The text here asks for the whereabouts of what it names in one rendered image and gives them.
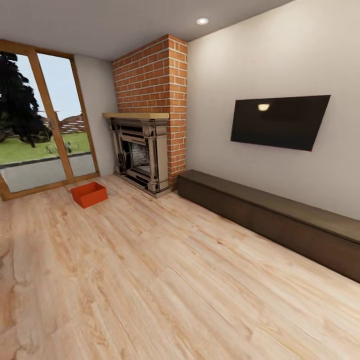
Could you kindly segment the storage box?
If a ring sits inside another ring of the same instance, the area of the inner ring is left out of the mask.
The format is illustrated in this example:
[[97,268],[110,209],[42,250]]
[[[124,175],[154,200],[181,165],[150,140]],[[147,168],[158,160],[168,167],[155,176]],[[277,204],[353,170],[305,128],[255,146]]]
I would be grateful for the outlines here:
[[72,188],[70,191],[73,200],[84,209],[108,199],[107,189],[97,182]]

